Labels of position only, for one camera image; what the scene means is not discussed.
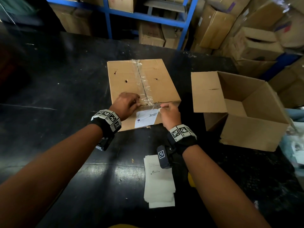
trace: green shirt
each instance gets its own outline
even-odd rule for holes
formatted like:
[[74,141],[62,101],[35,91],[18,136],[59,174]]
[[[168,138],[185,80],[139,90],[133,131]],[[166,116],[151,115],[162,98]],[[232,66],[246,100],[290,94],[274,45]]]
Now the green shirt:
[[40,9],[40,4],[45,1],[46,0],[0,0],[0,3],[8,13],[15,15],[33,15]]

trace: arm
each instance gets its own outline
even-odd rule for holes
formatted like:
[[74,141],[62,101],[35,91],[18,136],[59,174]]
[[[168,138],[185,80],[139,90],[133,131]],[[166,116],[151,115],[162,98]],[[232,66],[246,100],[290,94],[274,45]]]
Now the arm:
[[[181,124],[178,108],[161,104],[167,130]],[[183,153],[184,161],[207,210],[219,228],[270,227],[238,185],[198,146]]]
[[[121,93],[109,110],[127,119],[139,96]],[[102,130],[89,124],[35,158],[0,185],[0,227],[35,226],[58,194],[85,163]]]

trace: person's left arm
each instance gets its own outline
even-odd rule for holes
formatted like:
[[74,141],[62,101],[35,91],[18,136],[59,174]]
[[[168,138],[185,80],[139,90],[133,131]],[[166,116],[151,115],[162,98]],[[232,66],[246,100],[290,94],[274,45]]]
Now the person's left arm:
[[[109,110],[123,121],[139,106],[139,95],[121,93]],[[102,129],[89,124],[2,183],[0,227],[35,226],[102,137]]]

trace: forearm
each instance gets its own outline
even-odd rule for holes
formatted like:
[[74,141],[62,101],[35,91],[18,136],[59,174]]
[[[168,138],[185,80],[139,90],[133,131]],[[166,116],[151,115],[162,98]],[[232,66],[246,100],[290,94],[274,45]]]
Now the forearm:
[[198,145],[188,147],[183,158],[219,228],[270,227],[238,185]]
[[43,215],[85,163],[103,134],[90,124],[27,164],[0,185],[1,227]]

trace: dark pants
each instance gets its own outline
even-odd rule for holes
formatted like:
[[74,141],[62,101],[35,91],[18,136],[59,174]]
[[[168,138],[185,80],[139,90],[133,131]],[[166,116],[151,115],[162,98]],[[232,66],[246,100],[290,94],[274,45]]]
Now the dark pants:
[[12,30],[40,31],[51,34],[59,33],[60,31],[65,32],[59,18],[47,2],[34,15],[8,14],[16,25],[0,7],[0,19],[9,32],[12,32]]

